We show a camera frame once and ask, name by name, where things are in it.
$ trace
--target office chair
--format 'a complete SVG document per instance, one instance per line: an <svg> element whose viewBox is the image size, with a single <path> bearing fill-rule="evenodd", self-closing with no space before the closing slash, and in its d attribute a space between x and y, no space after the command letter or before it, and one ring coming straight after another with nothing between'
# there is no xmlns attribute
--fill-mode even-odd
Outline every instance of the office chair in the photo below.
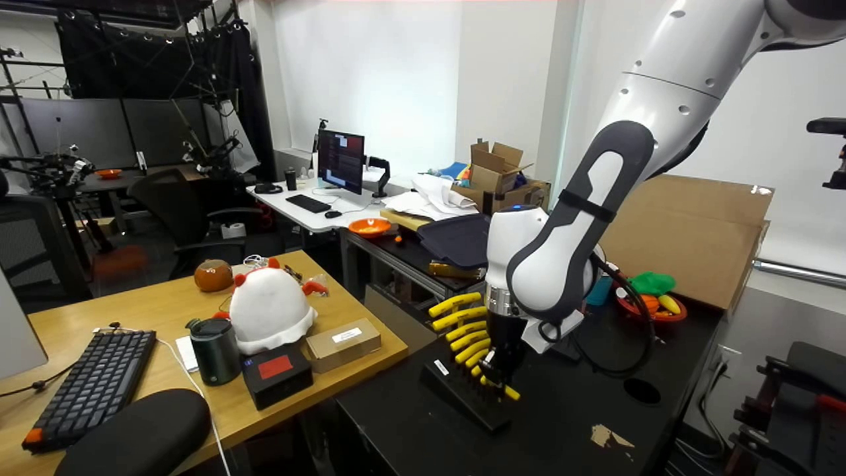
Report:
<svg viewBox="0 0 846 476"><path fill-rule="evenodd" d="M282 237L274 233L228 240L207 239L211 219L234 215L258 218L261 210L225 208L206 215L191 185L177 169L149 174L132 184L127 194L150 210L173 238L177 262L171 271L171 280L193 274L196 267L206 259L216 258L229 264L240 264L251 254L270 257L285 252Z"/></svg>
<svg viewBox="0 0 846 476"><path fill-rule="evenodd" d="M0 267L25 313L92 298L50 198L0 199L0 241Z"/></svg>

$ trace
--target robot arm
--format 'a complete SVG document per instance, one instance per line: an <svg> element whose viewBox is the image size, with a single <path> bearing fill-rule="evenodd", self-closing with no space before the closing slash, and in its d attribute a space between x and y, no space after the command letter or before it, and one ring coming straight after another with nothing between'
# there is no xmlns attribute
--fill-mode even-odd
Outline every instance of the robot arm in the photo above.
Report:
<svg viewBox="0 0 846 476"><path fill-rule="evenodd" d="M743 66L765 48L813 47L846 36L846 5L830 0L674 0L613 91L598 132L549 217L495 213L487 306L522 318L536 351L582 319L595 279L589 258L626 196L689 155ZM514 230L520 230L514 236ZM514 347L489 322L492 350ZM540 339L544 329L556 329ZM501 367L513 365L503 363Z"/></svg>

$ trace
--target white desk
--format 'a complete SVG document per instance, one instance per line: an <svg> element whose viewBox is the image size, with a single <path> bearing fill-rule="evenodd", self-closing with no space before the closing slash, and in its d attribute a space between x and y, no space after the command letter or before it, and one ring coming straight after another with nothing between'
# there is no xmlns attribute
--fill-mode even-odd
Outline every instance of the white desk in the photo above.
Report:
<svg viewBox="0 0 846 476"><path fill-rule="evenodd" d="M298 180L296 191L288 191L284 182L279 182L277 185L280 185L285 191L276 194L255 193L255 187L248 187L247 191L268 207L273 208L277 213L288 217L312 233L324 233L336 228L347 228L355 220L380 218L379 210L385 207L381 203L372 203L374 200L372 192L368 190L363 190L361 195L355 195L350 191L341 189L316 190L317 179ZM324 216L324 213L312 213L287 200L294 195L305 195L318 202L331 203L332 210L337 210L343 215L328 219Z"/></svg>

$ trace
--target black keyboard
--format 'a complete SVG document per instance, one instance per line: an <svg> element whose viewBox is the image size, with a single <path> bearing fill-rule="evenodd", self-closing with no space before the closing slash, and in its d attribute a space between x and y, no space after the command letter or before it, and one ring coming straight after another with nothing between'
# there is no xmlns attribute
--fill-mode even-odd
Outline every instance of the black keyboard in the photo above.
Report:
<svg viewBox="0 0 846 476"><path fill-rule="evenodd" d="M156 344L153 331L95 334L22 446L35 453L76 443L132 400Z"/></svg>
<svg viewBox="0 0 846 476"><path fill-rule="evenodd" d="M328 212L332 209L332 207L330 207L327 203L320 202L319 200L315 200L314 198L305 195L289 196L285 200L288 200L297 207L305 208L312 213Z"/></svg>

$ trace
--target white plush toy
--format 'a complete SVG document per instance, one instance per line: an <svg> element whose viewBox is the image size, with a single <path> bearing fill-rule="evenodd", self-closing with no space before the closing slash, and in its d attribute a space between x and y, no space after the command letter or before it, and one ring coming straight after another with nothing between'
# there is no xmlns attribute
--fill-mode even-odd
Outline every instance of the white plush toy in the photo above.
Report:
<svg viewBox="0 0 846 476"><path fill-rule="evenodd" d="M249 356L296 342L317 317L303 289L279 268L276 258L270 258L266 268L236 274L234 280L229 312L215 317L232 321L242 354Z"/></svg>

